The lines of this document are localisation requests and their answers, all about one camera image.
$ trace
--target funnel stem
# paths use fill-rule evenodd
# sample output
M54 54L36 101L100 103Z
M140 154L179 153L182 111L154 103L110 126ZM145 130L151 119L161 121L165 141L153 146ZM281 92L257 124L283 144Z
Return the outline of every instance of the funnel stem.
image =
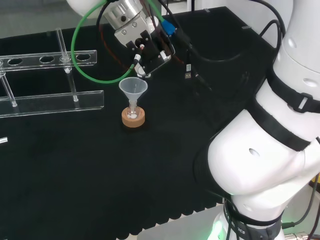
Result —
M131 110L131 112L132 113L134 113L135 112L135 109L136 109L136 107L137 107L137 101L135 100L135 101L131 101L131 100L129 100L129 108L130 108L130 110Z

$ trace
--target black table surface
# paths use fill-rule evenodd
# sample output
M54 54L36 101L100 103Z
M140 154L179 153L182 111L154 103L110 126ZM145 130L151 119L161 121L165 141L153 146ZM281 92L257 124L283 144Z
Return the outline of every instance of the black table surface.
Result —
M185 67L172 59L147 80L139 100L146 123L139 130L122 125L128 100L118 84L96 84L75 70L79 92L104 90L104 109L0 119L0 137L8 137L0 145L0 238L125 239L221 201L195 183L194 156L245 107L273 49L225 7L176 16L203 56L243 56L217 64L193 59L212 88L197 86L198 95L184 79ZM73 31L63 31L67 46ZM108 44L129 65L113 32L104 26ZM123 69L97 41L95 27L84 27L76 50L93 49L98 64L85 72L119 77ZM0 39L1 55L58 51L55 32ZM185 58L177 46L176 54ZM69 92L63 69L8 72L7 78L16 96Z

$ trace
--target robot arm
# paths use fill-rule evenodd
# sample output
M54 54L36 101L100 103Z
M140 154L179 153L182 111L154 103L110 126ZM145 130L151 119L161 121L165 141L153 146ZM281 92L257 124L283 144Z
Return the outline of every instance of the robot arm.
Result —
M85 15L101 0L67 0L72 9L79 15ZM139 77L148 77L157 68L171 59L175 50L168 37L160 31L159 20L154 17L155 26L150 16L146 17L139 0L117 0L109 4L104 12L105 18L115 30L115 37L127 48L128 55L133 59L140 49L141 60L135 71ZM97 18L100 9L91 14Z
M277 79L268 75L255 106L243 110L209 148L208 163L214 179L233 195L261 192L305 171L320 171L320 164L307 166L306 154L311 142L320 152L315 141L320 136L320 112L304 112L308 106L320 104L320 44L315 41L320 34L316 29L318 9L318 0L294 0L291 21L273 65ZM292 90L301 99L296 106L280 93ZM272 127L263 123L264 115L256 116L257 106L259 113L269 116Z

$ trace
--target green cable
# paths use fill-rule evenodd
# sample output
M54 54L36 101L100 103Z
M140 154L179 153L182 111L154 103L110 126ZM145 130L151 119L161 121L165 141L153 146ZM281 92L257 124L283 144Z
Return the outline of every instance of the green cable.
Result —
M163 22L165 19L161 15L161 12L157 8L157 6L154 4L154 2L152 0L147 0L147 1L150 4L150 6L153 8L153 10L154 10L156 16L158 17L158 19L160 20L160 22Z
M98 79L95 79L89 75L87 75L85 72L83 72L81 70L81 68L78 66L77 64L77 61L76 61L76 56L75 56L75 44L76 44L76 39L77 39L77 36L78 36L78 33L79 33L79 30L82 26L82 24L85 22L85 20L95 11L97 10L98 8L102 7L104 4L107 3L107 0L102 0L100 3L98 3L97 5L95 5L90 11L88 11L84 16L83 18L80 20L80 22L78 23L78 25L76 26L76 29L74 31L74 34L73 34L73 37L72 37L72 42L71 42L71 58L72 58L72 63L74 64L74 67L78 70L78 72L84 76L85 78L95 82L95 83L98 83L98 84L114 84L114 83L117 83L119 81L121 81L122 79L124 79L125 77L127 77L132 69L135 67L134 64L132 64L130 66L130 68L128 69L128 71L122 75L121 77L117 78L117 79L114 79L114 80L110 80L110 81L103 81L103 80L98 80Z

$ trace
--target robot end effector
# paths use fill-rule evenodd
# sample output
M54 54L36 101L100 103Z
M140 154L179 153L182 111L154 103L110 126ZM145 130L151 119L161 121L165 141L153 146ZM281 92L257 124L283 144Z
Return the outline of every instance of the robot end effector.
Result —
M100 0L67 0L73 10L83 16ZM104 12L105 18L115 30L115 37L127 48L134 59L141 55L135 67L138 77L148 77L157 68L171 59L175 49L168 36L161 31L159 20L154 16L146 17L139 0L112 0ZM90 18L97 18L95 11Z

